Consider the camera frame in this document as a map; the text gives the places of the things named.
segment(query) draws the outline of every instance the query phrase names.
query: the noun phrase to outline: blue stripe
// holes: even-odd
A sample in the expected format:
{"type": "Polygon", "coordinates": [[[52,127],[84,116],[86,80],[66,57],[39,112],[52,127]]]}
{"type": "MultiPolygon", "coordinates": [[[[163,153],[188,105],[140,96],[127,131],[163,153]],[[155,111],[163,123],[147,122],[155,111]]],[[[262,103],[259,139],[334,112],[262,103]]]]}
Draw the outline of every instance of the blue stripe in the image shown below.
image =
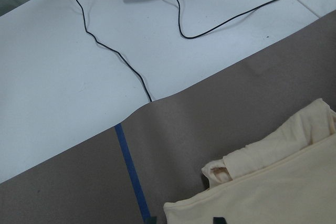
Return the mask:
{"type": "Polygon", "coordinates": [[[145,196],[143,194],[143,191],[140,185],[138,175],[136,174],[136,170],[133,164],[130,150],[128,149],[128,146],[127,146],[125,134],[124,134],[124,131],[122,130],[121,123],[117,124],[114,127],[114,129],[115,129],[115,132],[117,133],[122,155],[124,156],[128,174],[130,175],[130,179],[132,182],[136,200],[138,201],[138,205],[140,208],[141,216],[142,216],[143,221],[145,222],[147,218],[150,218],[151,214],[149,212],[146,199],[145,199],[145,196]]]}

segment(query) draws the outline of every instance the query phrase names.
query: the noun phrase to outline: black cable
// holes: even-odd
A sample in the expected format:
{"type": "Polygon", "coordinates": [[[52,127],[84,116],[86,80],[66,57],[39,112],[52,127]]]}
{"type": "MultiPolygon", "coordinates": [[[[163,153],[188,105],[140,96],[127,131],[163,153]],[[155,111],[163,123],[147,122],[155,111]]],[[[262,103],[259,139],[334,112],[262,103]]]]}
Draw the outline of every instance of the black cable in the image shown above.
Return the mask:
{"type": "Polygon", "coordinates": [[[224,25],[224,24],[230,22],[231,20],[233,20],[233,19],[235,19],[235,18],[238,18],[238,17],[240,17],[240,16],[243,16],[243,15],[245,15],[245,14],[247,14],[247,13],[253,12],[254,10],[257,10],[257,9],[259,9],[259,8],[262,8],[262,7],[264,7],[265,5],[271,4],[271,3],[275,2],[275,1],[278,1],[278,0],[271,0],[271,1],[268,1],[268,2],[266,2],[266,3],[264,3],[264,4],[262,4],[262,5],[259,5],[259,6],[255,7],[255,8],[253,8],[253,9],[251,9],[251,10],[248,10],[248,11],[243,12],[243,13],[241,13],[241,14],[238,14],[238,15],[232,17],[232,18],[229,18],[228,20],[224,21],[223,23],[219,24],[218,26],[215,26],[214,28],[211,28],[211,29],[208,30],[208,31],[205,31],[205,32],[203,32],[203,33],[201,33],[201,34],[199,34],[199,35],[191,36],[191,37],[184,35],[183,32],[182,32],[182,29],[181,29],[181,5],[180,5],[180,1],[179,1],[179,0],[176,0],[176,1],[177,1],[177,4],[178,4],[178,11],[179,11],[179,21],[178,21],[178,24],[179,24],[178,26],[179,26],[179,27],[178,27],[178,28],[179,28],[179,30],[180,30],[180,34],[181,34],[181,36],[182,36],[183,38],[185,38],[185,39],[196,39],[196,38],[198,38],[198,37],[201,37],[201,36],[203,36],[203,35],[206,35],[206,34],[210,33],[211,31],[213,31],[213,30],[217,29],[218,27],[220,27],[220,26],[222,26],[222,25],[224,25]]]}
{"type": "Polygon", "coordinates": [[[81,10],[82,10],[85,32],[88,33],[89,35],[91,35],[91,36],[94,38],[94,40],[95,40],[95,42],[96,42],[97,44],[99,44],[99,45],[105,47],[106,49],[108,49],[108,50],[110,50],[110,51],[112,51],[112,52],[115,52],[115,53],[120,57],[120,59],[121,59],[121,60],[122,60],[122,61],[123,61],[123,62],[124,62],[124,63],[125,63],[125,64],[126,64],[126,65],[127,65],[127,66],[128,66],[128,67],[129,67],[129,68],[130,68],[130,69],[131,69],[131,70],[132,70],[138,77],[139,77],[139,78],[140,78],[141,83],[142,83],[142,86],[143,86],[143,89],[145,90],[146,95],[147,95],[147,97],[148,97],[148,100],[149,100],[150,102],[152,102],[152,98],[151,98],[151,96],[149,95],[149,92],[148,92],[148,90],[147,90],[146,84],[145,84],[143,78],[141,77],[141,75],[140,75],[134,68],[132,68],[132,66],[125,60],[125,58],[124,58],[124,57],[123,57],[117,50],[114,50],[114,49],[112,49],[112,48],[110,48],[110,47],[104,45],[103,43],[99,42],[99,41],[97,40],[97,38],[95,37],[95,35],[88,31],[87,26],[86,26],[86,21],[85,21],[84,9],[83,9],[82,5],[78,2],[78,0],[76,0],[76,2],[77,2],[77,4],[80,6],[80,8],[81,8],[81,10]]]}

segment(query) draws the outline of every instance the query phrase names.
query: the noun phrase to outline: folded fabric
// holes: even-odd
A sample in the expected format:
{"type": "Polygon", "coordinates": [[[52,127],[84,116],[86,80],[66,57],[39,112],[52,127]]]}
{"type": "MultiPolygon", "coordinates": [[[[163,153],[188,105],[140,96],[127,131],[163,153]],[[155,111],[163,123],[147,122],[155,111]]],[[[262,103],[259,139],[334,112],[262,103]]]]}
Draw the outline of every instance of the folded fabric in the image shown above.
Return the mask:
{"type": "Polygon", "coordinates": [[[168,224],[210,224],[214,217],[228,224],[335,223],[335,123],[336,113],[319,99],[265,139],[210,162],[203,172],[212,187],[165,203],[168,224]]]}

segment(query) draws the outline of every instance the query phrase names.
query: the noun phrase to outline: gray fabric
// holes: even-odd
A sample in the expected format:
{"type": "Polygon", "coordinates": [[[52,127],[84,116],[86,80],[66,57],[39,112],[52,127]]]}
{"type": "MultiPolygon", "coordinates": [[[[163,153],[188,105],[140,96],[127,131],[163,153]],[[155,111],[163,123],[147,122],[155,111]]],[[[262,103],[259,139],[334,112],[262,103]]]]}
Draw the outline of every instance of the gray fabric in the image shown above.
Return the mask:
{"type": "Polygon", "coordinates": [[[114,128],[0,184],[0,223],[142,223],[114,128]]]}
{"type": "Polygon", "coordinates": [[[336,109],[336,12],[122,126],[152,215],[205,189],[201,168],[261,140],[317,98],[336,109]]]}

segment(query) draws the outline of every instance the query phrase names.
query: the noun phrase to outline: beige towel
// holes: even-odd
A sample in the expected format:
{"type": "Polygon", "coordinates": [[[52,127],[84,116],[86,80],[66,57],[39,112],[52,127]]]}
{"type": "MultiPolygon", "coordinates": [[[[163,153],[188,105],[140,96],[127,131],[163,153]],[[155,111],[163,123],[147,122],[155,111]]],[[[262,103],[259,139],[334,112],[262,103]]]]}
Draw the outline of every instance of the beige towel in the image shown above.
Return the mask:
{"type": "Polygon", "coordinates": [[[210,224],[213,217],[228,224],[336,223],[335,122],[329,106],[314,101],[265,139],[224,157],[218,169],[226,175],[207,173],[218,186],[166,203],[168,224],[210,224]]]}

